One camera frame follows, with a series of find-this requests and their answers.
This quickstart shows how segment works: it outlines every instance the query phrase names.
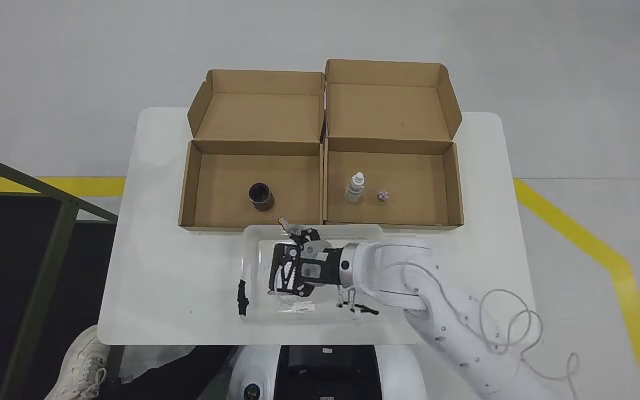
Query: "white bottle cap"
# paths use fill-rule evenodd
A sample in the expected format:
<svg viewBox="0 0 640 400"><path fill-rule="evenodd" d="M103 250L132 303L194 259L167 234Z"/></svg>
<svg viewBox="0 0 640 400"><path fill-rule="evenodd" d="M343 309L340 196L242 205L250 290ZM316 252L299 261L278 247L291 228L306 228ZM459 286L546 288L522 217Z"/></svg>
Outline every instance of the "white bottle cap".
<svg viewBox="0 0 640 400"><path fill-rule="evenodd" d="M357 186L364 185L364 174L362 172L358 172L351 178L351 181Z"/></svg>

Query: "yellow floor line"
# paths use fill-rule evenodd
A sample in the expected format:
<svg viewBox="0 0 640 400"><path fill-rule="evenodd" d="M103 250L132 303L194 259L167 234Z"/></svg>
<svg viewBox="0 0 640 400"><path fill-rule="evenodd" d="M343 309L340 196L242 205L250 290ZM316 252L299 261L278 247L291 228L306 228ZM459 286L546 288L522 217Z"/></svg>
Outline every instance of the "yellow floor line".
<svg viewBox="0 0 640 400"><path fill-rule="evenodd" d="M640 293L629 261L520 179L514 179L514 186L520 203L609 271L640 364Z"/></svg>
<svg viewBox="0 0 640 400"><path fill-rule="evenodd" d="M125 177L40 177L39 179L79 197L120 197ZM640 293L631 264L609 245L551 204L526 183L514 179L518 201L593 257L611 274L627 326L631 345L640 363ZM32 190L0 178L0 193L33 193Z"/></svg>
<svg viewBox="0 0 640 400"><path fill-rule="evenodd" d="M121 197L124 176L41 176L41 181L78 197ZM0 193L34 193L33 190L0 178Z"/></svg>

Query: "small bottle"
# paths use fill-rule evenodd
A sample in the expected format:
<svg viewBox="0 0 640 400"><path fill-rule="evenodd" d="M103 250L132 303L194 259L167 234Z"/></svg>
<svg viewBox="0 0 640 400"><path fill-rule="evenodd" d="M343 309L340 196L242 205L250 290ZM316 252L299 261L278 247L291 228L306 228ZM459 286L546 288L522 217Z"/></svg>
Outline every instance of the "small bottle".
<svg viewBox="0 0 640 400"><path fill-rule="evenodd" d="M362 197L364 192L364 174L358 172L349 179L349 184L344 191L344 199L349 203L355 203Z"/></svg>

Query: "black cup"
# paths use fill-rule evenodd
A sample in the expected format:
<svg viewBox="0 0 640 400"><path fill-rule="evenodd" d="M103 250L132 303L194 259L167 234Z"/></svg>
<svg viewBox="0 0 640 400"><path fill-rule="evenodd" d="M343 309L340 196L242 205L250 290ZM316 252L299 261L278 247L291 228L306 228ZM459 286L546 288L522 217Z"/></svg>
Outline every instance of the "black cup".
<svg viewBox="0 0 640 400"><path fill-rule="evenodd" d="M264 183L254 183L249 188L249 200L258 211L269 211L276 202L271 189Z"/></svg>

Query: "cardboard box lid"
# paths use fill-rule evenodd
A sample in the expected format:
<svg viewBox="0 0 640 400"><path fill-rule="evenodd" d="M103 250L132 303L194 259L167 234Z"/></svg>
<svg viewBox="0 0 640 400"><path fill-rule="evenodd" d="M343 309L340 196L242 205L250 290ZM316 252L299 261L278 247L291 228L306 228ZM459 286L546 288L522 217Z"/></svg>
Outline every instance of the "cardboard box lid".
<svg viewBox="0 0 640 400"><path fill-rule="evenodd" d="M187 113L193 137L318 143L321 72L211 70Z"/></svg>
<svg viewBox="0 0 640 400"><path fill-rule="evenodd" d="M451 141L462 122L442 64L328 60L329 138Z"/></svg>

